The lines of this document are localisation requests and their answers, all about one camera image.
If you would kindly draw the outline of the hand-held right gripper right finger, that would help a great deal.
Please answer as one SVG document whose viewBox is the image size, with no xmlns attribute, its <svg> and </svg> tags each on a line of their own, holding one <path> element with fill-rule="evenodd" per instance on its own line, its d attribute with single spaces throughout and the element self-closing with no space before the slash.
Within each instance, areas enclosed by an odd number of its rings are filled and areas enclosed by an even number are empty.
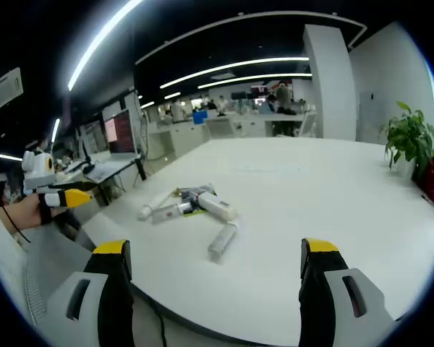
<svg viewBox="0 0 434 347">
<path fill-rule="evenodd" d="M 329 241 L 301 245 L 300 346 L 378 346 L 396 326 L 383 292 Z"/>
</svg>

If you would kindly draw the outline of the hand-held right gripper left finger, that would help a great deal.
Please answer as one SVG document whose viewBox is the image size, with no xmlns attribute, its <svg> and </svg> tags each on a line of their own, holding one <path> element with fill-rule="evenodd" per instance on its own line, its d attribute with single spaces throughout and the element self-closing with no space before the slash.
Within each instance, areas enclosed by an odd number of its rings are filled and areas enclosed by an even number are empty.
<svg viewBox="0 0 434 347">
<path fill-rule="evenodd" d="M 100 244 L 51 294 L 43 316 L 50 346 L 133 346 L 130 244 Z"/>
</svg>

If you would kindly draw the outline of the person's left hand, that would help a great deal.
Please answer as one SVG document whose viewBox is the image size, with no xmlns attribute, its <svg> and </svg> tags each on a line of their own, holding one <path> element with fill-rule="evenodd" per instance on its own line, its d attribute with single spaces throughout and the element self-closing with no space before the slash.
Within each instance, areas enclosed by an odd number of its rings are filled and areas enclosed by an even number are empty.
<svg viewBox="0 0 434 347">
<path fill-rule="evenodd" d="M 27 196 L 21 203 L 24 208 L 23 229 L 49 224 L 56 216 L 66 211 L 65 207 L 45 206 L 40 203 L 37 194 Z"/>
</svg>

